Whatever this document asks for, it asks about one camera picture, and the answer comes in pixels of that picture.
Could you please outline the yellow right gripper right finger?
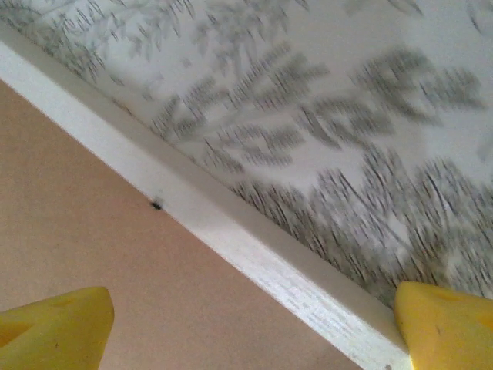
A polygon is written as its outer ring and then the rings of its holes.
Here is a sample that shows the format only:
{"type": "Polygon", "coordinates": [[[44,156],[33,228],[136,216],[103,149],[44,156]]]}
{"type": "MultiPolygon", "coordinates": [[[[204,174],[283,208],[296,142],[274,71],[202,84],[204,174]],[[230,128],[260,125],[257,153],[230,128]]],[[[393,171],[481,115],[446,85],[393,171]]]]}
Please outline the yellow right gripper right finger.
{"type": "Polygon", "coordinates": [[[493,300],[405,281],[394,316],[413,370],[493,370],[493,300]]]}

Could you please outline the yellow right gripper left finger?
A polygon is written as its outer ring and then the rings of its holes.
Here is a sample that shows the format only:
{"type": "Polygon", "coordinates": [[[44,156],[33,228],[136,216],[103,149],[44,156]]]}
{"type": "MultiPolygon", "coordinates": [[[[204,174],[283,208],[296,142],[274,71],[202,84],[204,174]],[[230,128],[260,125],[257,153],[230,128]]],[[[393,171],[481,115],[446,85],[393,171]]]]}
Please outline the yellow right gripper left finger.
{"type": "Polygon", "coordinates": [[[0,312],[0,370],[99,370],[114,317],[104,287],[0,312]]]}

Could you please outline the white picture frame with glass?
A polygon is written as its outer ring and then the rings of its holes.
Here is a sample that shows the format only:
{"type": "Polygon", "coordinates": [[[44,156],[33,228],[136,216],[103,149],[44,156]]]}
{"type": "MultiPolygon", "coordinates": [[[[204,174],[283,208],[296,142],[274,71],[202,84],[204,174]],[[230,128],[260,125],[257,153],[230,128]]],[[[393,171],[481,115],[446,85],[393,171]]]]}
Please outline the white picture frame with glass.
{"type": "Polygon", "coordinates": [[[412,370],[390,308],[1,20],[0,80],[362,370],[412,370]]]}

